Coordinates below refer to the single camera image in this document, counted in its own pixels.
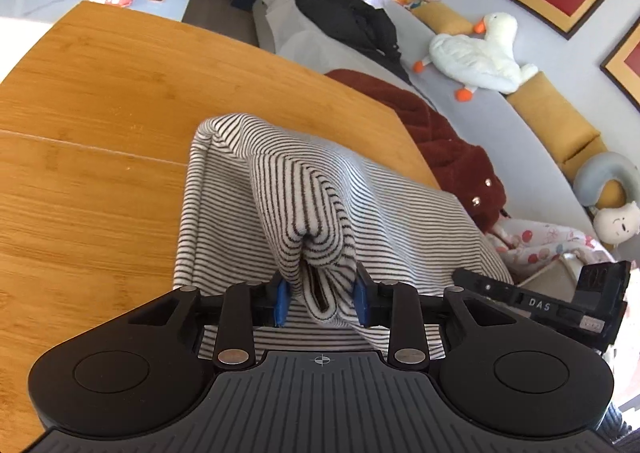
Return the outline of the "striped grey white sweater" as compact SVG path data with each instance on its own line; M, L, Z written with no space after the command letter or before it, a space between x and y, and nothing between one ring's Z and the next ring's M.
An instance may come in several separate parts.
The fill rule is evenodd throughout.
M511 279L454 195L252 115L198 126L174 283L219 295L282 275L292 291L288 318L255 332L258 351L385 351L387 329L358 322L358 270L438 296L459 268Z

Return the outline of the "floral white cloth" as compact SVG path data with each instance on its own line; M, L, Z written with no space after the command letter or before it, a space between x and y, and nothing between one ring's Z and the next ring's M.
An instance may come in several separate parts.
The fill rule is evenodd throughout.
M565 254L582 265L615 261L593 236L545 222L500 218L486 237L515 283L522 283Z

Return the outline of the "white round plush face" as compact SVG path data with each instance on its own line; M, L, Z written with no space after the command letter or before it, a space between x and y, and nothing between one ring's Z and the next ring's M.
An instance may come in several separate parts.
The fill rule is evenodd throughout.
M640 208L636 202L618 208L603 208L594 216L592 225L601 242L620 245L639 233Z

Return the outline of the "grey sofa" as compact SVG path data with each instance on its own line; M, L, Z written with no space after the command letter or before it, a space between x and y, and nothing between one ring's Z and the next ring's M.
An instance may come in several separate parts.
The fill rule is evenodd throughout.
M431 41L433 34L427 26L391 0L362 1L388 14L405 63ZM320 74L352 70L384 80L412 92L446 117L463 140L488 154L506 191L504 208L510 216L592 233L589 216L575 198L570 181L505 96L480 89L471 101L459 102L454 98L456 84L434 66L401 80L322 33L297 9L295 0L275 0L270 6L255 0L254 15L262 48L271 48Z

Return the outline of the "dark red fleece jacket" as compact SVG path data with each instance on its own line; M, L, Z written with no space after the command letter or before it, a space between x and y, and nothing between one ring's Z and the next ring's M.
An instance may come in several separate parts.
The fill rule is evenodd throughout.
M463 140L446 117L406 89L352 70L334 70L328 76L392 109L439 187L458 199L480 231L486 233L496 224L506 191L483 148Z

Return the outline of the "grey neck pillow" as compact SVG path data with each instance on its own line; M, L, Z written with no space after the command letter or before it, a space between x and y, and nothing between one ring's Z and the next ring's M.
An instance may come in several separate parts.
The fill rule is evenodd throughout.
M586 207L622 207L626 193L620 180L627 160L615 152L591 156L578 169L573 190L578 202Z

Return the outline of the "yellow sofa cushion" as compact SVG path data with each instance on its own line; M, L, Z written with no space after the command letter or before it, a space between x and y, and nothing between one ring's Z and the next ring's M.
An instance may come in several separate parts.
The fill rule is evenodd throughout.
M599 130L562 96L543 72L506 96L570 182L578 168L604 145Z
M474 24L442 2L422 2L412 14L435 34L471 35Z

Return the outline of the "white plush goose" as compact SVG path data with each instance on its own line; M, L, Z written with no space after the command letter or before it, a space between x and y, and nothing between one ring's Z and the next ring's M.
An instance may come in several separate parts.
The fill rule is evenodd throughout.
M478 88L510 95L538 72L535 64L518 64L514 58L514 42L518 21L505 12L495 12L474 25L475 34L435 35L428 44L427 56L413 64L413 72L421 73L433 64L460 87L454 96L460 102L471 101Z

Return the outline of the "red framed picture right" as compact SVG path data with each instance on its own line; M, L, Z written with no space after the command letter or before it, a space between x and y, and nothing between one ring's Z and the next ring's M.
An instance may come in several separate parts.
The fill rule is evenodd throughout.
M639 109L640 100L639 38L640 18L634 21L600 65L600 69L636 110Z

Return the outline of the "black jacket on sofa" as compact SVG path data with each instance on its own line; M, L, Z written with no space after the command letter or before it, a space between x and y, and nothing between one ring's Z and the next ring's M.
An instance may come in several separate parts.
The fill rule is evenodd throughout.
M408 80L400 62L395 25L384 10L362 0L295 0L295 3L326 36Z

